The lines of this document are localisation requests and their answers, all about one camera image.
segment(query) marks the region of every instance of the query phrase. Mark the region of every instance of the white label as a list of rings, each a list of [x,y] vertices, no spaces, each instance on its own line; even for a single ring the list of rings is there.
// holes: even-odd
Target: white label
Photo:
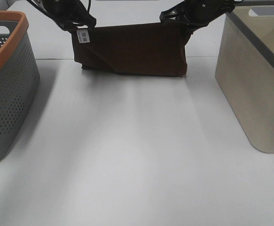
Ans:
[[[90,42],[90,36],[87,29],[79,29],[76,31],[79,43]]]

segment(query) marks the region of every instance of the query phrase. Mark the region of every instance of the perforated basket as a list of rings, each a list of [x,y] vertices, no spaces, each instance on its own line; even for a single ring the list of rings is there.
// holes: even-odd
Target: perforated basket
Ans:
[[[0,159],[6,155],[32,104],[39,72],[24,13],[0,11]]]

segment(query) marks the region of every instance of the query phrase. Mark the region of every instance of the brown cloth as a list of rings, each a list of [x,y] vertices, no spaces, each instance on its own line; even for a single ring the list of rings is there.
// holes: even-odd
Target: brown cloth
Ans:
[[[83,68],[160,76],[187,72],[185,45],[192,32],[182,24],[98,27],[89,32],[90,43],[71,34],[74,60]]]

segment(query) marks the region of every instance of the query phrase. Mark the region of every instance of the robotic arm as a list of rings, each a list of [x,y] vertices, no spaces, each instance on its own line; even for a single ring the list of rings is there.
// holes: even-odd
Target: robotic arm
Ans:
[[[89,30],[96,26],[96,19],[89,13],[88,8],[80,0],[27,0],[37,10],[56,22],[64,31],[75,30],[86,25]],[[189,30],[195,31],[206,27],[211,21],[227,12],[232,12],[235,0],[184,0],[175,7],[160,15],[161,23],[175,22],[185,24]]]

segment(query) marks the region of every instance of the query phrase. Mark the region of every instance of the white tabletop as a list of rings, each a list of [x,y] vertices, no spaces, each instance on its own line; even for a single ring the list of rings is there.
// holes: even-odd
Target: white tabletop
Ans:
[[[97,1],[92,0],[91,14],[97,26],[115,26],[159,22],[162,11],[181,0]],[[9,10],[22,11],[29,20],[28,35],[37,59],[73,59],[71,36],[62,31],[27,1],[17,1]],[[225,16],[194,33],[186,45],[187,57],[218,56]]]
[[[38,60],[0,161],[0,226],[274,226],[274,154],[249,144],[216,62],[163,78]]]

